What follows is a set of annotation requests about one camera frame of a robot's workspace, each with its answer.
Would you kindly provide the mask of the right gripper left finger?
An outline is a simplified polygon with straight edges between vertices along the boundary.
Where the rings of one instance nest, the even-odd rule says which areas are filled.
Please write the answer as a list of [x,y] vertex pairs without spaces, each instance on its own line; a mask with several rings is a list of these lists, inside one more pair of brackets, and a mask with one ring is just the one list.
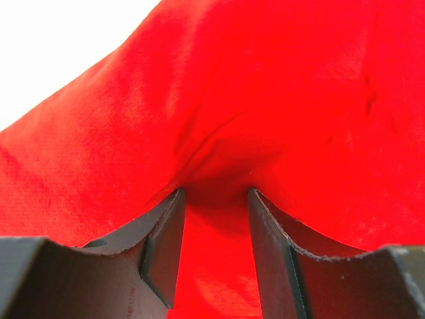
[[1,238],[2,318],[165,318],[175,302],[185,222],[178,189],[83,247]]

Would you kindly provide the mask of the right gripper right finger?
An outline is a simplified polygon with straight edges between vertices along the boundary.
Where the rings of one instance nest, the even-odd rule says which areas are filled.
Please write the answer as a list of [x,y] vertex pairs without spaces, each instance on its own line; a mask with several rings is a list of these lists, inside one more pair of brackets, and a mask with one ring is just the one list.
[[265,318],[423,318],[424,247],[365,252],[326,237],[248,193]]

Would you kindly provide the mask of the red t shirt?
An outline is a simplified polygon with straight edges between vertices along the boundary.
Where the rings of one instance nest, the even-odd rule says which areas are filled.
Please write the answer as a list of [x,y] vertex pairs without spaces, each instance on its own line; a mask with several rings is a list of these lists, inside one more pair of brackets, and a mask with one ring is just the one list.
[[423,1],[162,1],[1,132],[1,234],[71,246],[175,189],[170,318],[261,316],[247,192],[346,245],[424,242]]

